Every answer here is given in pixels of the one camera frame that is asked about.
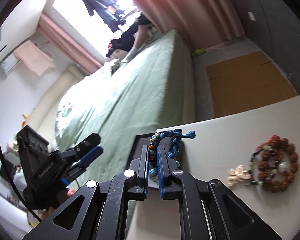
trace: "beige headboard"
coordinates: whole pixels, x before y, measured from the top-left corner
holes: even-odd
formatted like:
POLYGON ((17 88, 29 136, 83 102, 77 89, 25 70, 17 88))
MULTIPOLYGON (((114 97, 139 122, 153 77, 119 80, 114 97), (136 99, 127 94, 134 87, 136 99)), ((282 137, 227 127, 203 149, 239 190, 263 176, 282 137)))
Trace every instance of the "beige headboard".
POLYGON ((50 142, 54 140, 54 125, 58 104, 65 93, 84 76, 73 65, 65 70, 33 109, 27 124, 50 142))

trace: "curtain fold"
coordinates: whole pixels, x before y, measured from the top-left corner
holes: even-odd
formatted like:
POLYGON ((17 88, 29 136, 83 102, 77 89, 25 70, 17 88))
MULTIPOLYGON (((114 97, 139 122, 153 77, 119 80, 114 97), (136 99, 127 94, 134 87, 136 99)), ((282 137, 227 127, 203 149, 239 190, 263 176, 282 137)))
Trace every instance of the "curtain fold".
POLYGON ((92 57, 81 45, 44 13, 41 14, 37 31, 74 62, 79 63, 89 73, 94 73, 102 64, 92 57))
POLYGON ((176 28, 191 49, 208 48, 244 34, 230 0, 133 0, 163 32, 176 28))

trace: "person's leg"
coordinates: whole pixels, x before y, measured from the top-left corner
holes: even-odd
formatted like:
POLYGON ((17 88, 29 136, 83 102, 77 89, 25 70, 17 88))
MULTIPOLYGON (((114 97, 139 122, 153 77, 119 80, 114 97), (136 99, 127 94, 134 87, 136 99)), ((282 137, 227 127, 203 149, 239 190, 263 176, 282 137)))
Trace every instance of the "person's leg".
POLYGON ((137 31, 136 38, 133 43, 133 47, 129 51, 127 56, 125 56, 125 58, 121 61, 122 63, 128 63, 135 57, 135 55, 138 52, 138 49, 140 49, 141 45, 147 40, 148 28, 151 26, 152 26, 152 24, 138 26, 138 31, 137 31))

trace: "pink cloth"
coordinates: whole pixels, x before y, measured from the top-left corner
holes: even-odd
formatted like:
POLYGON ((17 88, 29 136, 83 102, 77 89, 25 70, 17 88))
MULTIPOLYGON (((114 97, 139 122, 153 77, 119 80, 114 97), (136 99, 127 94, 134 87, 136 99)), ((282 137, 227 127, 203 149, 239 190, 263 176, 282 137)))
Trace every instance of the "pink cloth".
POLYGON ((244 34, 230 0, 133 0, 161 31, 176 28, 192 49, 244 34))
POLYGON ((42 75, 49 68, 55 68, 53 60, 31 41, 21 44, 13 51, 13 54, 38 76, 42 75))
POLYGON ((102 67, 101 63, 44 13, 40 16, 37 31, 70 59, 79 63, 89 73, 94 73, 102 67))

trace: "brown cardboard sheet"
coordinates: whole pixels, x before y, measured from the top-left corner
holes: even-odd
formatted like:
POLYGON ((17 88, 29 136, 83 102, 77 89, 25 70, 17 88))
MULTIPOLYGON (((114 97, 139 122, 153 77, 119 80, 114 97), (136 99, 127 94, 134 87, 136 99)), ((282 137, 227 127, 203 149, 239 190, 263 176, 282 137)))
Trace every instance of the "brown cardboard sheet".
POLYGON ((297 96, 261 51, 207 67, 215 118, 267 106, 297 96))

